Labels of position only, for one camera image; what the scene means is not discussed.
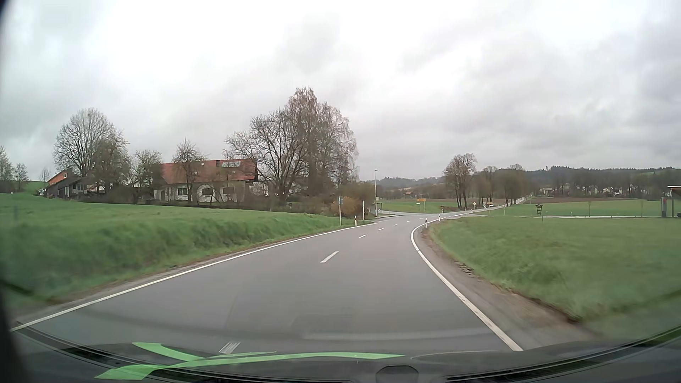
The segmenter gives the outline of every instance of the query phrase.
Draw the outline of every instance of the red roof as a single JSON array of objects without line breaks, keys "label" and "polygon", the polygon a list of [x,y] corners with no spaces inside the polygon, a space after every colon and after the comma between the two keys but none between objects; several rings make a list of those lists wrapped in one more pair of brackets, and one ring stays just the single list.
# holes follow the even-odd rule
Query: red roof
[{"label": "red roof", "polygon": [[[197,162],[194,166],[198,172],[194,182],[257,181],[257,166],[253,159],[210,159]],[[168,184],[187,183],[187,176],[180,164],[171,162],[161,164],[161,174]]]}]

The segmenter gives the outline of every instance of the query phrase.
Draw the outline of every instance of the pole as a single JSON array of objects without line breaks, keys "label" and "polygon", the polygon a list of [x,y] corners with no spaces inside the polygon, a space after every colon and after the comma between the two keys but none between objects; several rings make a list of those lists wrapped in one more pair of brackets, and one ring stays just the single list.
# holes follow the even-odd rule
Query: pole
[{"label": "pole", "polygon": [[376,212],[376,216],[378,217],[379,215],[379,205],[376,203],[379,200],[379,194],[378,194],[378,189],[376,188],[376,172],[378,169],[374,169],[374,210]]}]

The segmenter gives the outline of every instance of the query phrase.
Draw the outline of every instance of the road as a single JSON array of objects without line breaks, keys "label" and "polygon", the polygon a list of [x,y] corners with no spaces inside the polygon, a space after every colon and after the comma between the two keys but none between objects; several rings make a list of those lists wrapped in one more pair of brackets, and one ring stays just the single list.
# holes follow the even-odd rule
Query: road
[{"label": "road", "polygon": [[251,252],[32,326],[86,345],[143,341],[216,353],[509,350],[414,248],[412,231],[438,215],[401,214]]}]

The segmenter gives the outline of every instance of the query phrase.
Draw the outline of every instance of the overcast sky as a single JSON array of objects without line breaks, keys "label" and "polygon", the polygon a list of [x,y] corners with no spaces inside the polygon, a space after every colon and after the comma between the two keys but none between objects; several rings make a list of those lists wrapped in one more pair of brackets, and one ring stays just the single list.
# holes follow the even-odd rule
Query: overcast sky
[{"label": "overcast sky", "polygon": [[80,108],[131,153],[187,137],[221,158],[296,87],[349,118],[362,179],[457,153],[681,167],[681,1],[16,0],[1,38],[0,144],[32,179]]}]

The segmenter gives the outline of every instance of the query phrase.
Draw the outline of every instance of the green grass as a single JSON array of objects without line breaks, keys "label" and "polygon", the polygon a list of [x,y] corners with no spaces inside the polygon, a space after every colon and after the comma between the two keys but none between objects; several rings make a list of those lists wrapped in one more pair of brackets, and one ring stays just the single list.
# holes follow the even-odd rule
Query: green grass
[{"label": "green grass", "polygon": [[10,282],[60,297],[212,254],[339,226],[337,217],[323,215],[0,194],[0,262]]},{"label": "green grass", "polygon": [[383,200],[383,210],[385,211],[401,211],[405,213],[440,213],[440,206],[456,207],[456,201],[451,200],[427,200],[426,210],[424,211],[423,202],[417,205],[416,199],[402,199],[402,200]]},{"label": "green grass", "polygon": [[[591,202],[591,216],[641,216],[642,200],[610,200]],[[513,216],[537,216],[536,204],[517,204],[506,208],[506,215]],[[645,201],[643,206],[644,217],[660,217],[662,204],[660,201]],[[671,201],[667,205],[671,215]],[[681,211],[681,203],[674,207],[675,211]],[[504,209],[497,209],[481,214],[504,215]],[[589,215],[587,202],[558,202],[542,204],[542,215]]]},{"label": "green grass", "polygon": [[582,321],[681,295],[681,219],[470,217],[431,230],[478,275]]}]

